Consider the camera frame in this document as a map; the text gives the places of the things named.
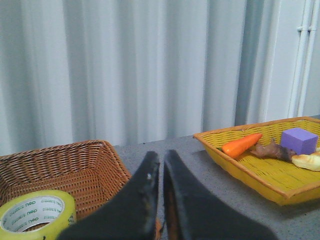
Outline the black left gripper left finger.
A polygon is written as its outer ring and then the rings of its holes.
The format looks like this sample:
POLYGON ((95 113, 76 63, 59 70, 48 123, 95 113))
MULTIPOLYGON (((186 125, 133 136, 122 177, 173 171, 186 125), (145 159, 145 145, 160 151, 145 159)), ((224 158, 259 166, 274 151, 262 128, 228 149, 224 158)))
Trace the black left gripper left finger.
POLYGON ((148 151, 124 187, 94 213, 65 229, 60 240, 154 240, 159 157, 148 151))

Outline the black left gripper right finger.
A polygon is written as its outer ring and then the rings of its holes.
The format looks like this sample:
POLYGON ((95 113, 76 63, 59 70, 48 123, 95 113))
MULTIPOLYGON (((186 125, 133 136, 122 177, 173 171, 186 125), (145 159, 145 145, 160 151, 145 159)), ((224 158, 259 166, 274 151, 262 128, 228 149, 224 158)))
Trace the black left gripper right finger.
POLYGON ((275 240, 263 224, 213 195, 175 150, 164 157, 163 196, 170 240, 275 240))

